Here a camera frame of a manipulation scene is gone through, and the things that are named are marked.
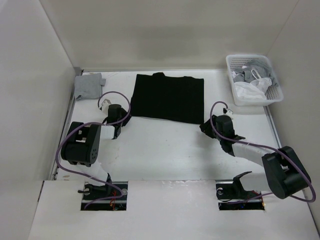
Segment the black tank top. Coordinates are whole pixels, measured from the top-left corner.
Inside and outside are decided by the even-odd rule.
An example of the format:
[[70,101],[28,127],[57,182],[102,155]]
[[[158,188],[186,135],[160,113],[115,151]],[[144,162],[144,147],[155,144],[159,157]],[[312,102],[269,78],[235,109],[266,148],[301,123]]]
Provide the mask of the black tank top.
[[204,79],[137,74],[131,115],[180,123],[204,123]]

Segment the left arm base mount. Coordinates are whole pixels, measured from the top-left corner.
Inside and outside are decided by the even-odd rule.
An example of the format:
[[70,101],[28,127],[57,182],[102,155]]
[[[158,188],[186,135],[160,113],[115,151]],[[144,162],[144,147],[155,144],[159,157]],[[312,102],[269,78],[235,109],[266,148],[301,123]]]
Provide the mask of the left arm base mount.
[[108,185],[93,185],[85,183],[83,189],[78,190],[82,195],[81,211],[126,211],[128,197],[128,182],[113,182],[120,188],[124,194],[120,198],[111,198],[119,196],[119,190]]

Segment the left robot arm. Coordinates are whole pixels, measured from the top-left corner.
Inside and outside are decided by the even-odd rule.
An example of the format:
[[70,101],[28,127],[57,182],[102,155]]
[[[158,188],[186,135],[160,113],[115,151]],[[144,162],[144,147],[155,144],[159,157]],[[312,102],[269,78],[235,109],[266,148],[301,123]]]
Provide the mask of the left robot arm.
[[100,141],[117,139],[131,118],[120,104],[109,104],[100,109],[106,114],[102,123],[73,121],[70,124],[60,150],[62,160],[75,166],[96,166]]

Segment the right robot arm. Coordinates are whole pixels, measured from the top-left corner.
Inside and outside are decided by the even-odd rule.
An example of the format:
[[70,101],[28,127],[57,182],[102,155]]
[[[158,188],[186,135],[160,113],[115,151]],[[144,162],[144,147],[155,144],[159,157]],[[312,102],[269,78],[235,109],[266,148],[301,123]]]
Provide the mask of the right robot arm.
[[232,119],[227,115],[212,115],[199,126],[202,133],[219,141],[222,150],[230,156],[243,158],[264,168],[267,190],[279,199],[294,197],[295,193],[310,188],[312,199],[316,194],[312,181],[299,157],[289,146],[274,148],[246,142],[235,134]]

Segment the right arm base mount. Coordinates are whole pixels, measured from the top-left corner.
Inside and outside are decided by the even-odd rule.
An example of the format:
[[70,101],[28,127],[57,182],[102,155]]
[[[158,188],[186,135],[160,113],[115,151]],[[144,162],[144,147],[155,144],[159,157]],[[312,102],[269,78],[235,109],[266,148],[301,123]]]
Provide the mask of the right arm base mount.
[[218,209],[220,211],[264,211],[264,201],[261,192],[245,190],[240,179],[250,174],[246,171],[236,175],[233,179],[218,180],[215,182]]

